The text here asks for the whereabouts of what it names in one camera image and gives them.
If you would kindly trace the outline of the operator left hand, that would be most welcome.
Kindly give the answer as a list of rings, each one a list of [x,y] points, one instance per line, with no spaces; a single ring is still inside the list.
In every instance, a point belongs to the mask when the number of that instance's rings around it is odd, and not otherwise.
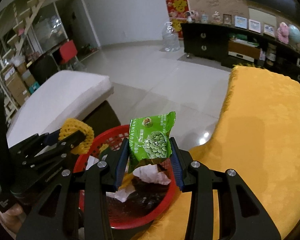
[[[16,239],[25,218],[26,214],[19,203],[14,204],[5,213],[0,211],[0,224],[13,239]]]

